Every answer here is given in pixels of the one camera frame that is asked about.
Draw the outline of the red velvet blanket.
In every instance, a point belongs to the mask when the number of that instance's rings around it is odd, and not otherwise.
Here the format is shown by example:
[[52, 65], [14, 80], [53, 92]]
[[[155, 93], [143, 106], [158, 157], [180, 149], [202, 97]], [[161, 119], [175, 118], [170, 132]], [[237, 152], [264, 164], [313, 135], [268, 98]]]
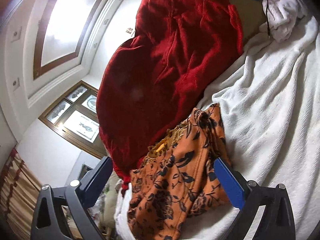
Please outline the red velvet blanket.
[[136, 169], [243, 52], [229, 0], [142, 0], [135, 35], [112, 55], [97, 97], [99, 134], [127, 190]]

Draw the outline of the beige striped curtain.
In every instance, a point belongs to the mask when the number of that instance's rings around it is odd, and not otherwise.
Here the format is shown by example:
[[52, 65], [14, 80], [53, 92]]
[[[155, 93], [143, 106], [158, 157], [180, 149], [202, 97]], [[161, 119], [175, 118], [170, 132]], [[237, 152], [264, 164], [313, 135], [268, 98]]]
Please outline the beige striped curtain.
[[1, 215], [18, 239], [30, 239], [41, 183], [16, 148], [1, 171]]

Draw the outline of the orange black floral blouse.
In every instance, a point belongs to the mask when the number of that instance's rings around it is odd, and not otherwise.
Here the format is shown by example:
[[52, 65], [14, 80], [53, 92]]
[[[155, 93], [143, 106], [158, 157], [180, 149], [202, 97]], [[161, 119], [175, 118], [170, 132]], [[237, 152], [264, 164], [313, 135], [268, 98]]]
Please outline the orange black floral blouse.
[[229, 202], [214, 161], [229, 161], [220, 106], [194, 109], [131, 172], [127, 219], [136, 239], [178, 239], [189, 217]]

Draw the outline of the white towel sheet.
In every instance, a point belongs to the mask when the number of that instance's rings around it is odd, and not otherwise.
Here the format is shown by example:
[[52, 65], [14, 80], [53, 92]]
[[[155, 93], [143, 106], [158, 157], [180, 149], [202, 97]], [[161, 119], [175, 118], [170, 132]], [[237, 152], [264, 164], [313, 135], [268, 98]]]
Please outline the white towel sheet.
[[261, 186], [283, 183], [297, 239], [319, 222], [319, 23], [297, 22], [276, 42], [259, 33], [205, 90], [199, 109], [218, 103], [236, 170]]

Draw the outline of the pale pink fleece garment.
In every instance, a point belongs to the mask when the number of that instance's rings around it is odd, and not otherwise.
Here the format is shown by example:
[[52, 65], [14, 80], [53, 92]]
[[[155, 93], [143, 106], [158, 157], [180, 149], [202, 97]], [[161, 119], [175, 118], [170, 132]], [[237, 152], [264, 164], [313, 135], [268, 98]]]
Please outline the pale pink fleece garment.
[[260, 26], [278, 43], [287, 40], [298, 19], [308, 14], [302, 0], [263, 0], [263, 12], [266, 22]]

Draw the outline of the brown wooden double door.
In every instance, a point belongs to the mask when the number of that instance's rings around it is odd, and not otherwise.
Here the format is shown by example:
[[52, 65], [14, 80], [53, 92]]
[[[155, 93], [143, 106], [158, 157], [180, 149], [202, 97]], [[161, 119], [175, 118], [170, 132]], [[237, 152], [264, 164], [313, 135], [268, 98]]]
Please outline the brown wooden double door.
[[108, 152], [99, 135], [97, 92], [79, 81], [55, 100], [39, 120], [77, 148], [101, 159]]

